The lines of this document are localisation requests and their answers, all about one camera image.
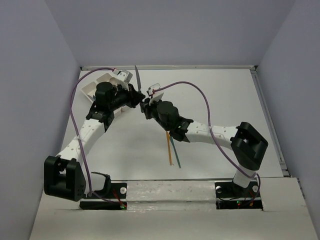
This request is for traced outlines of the teal plastic knife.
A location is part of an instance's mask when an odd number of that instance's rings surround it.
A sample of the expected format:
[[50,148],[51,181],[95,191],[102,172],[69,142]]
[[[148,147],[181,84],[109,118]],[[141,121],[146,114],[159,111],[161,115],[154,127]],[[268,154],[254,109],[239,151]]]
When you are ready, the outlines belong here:
[[175,154],[175,158],[176,158],[178,167],[181,169],[181,163],[180,163],[179,155],[178,155],[178,152],[177,152],[177,149],[176,149],[176,146],[175,146],[174,139],[172,137],[170,137],[170,142],[171,142],[171,145],[173,147],[173,151],[174,151],[174,154]]

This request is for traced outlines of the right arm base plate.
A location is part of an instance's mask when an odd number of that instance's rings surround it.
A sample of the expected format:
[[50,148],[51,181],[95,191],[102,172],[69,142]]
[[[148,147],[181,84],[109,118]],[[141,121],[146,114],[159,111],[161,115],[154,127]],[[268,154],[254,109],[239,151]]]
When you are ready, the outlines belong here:
[[257,181],[251,181],[246,188],[232,181],[218,181],[214,187],[217,210],[263,209]]

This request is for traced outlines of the orange plastic knife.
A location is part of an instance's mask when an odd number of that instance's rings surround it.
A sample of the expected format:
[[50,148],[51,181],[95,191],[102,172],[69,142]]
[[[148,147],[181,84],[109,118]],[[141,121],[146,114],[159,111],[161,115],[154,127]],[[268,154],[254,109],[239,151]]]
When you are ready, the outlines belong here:
[[170,135],[166,131],[166,140],[167,140],[167,149],[168,149],[168,159],[169,159],[169,164],[172,166],[172,154],[171,154],[171,141],[170,141]]

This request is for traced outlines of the steel knife teal handle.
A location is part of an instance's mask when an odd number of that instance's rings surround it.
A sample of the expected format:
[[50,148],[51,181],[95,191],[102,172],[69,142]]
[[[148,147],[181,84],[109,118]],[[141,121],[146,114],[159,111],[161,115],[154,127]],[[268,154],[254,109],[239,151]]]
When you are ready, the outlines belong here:
[[140,78],[138,67],[135,65],[134,69],[135,69],[135,76],[136,76],[136,82],[137,82],[137,90],[141,95],[145,97],[145,95],[141,91],[142,85],[141,85],[141,78]]

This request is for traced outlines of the beige plastic spoon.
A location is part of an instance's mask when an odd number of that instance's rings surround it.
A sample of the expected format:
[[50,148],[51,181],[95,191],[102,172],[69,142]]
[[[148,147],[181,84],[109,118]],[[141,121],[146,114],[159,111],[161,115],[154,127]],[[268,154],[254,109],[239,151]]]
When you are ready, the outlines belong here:
[[112,84],[112,85],[117,85],[117,79],[112,77],[109,82]]

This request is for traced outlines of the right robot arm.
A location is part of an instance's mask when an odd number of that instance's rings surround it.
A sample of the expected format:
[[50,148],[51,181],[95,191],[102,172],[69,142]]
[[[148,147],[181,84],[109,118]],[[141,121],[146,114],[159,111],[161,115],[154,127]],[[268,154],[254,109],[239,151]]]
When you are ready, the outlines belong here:
[[153,101],[150,98],[140,103],[146,119],[154,119],[169,136],[178,142],[206,143],[216,145],[219,150],[233,151],[237,163],[230,183],[235,196],[242,196],[249,189],[268,148],[268,141],[248,122],[239,126],[208,126],[180,116],[177,107],[170,101]]

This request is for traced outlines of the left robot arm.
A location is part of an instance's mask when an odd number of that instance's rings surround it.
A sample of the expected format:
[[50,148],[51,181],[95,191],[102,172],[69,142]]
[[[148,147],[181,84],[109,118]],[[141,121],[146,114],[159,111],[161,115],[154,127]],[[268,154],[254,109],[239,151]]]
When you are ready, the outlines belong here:
[[112,189],[111,177],[89,171],[86,156],[111,126],[115,110],[124,106],[135,108],[145,97],[130,83],[99,83],[95,101],[82,127],[76,128],[76,136],[56,156],[48,156],[44,161],[44,193],[75,202],[89,194],[108,196]]

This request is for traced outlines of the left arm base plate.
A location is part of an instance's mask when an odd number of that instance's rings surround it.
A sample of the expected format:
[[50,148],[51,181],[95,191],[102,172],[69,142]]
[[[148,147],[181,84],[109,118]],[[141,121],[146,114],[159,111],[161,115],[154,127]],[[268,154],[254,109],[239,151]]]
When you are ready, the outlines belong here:
[[125,211],[127,209],[127,190],[126,182],[112,182],[110,192],[106,196],[99,193],[96,195],[84,197],[79,202],[79,208],[82,210],[103,210],[103,211]]

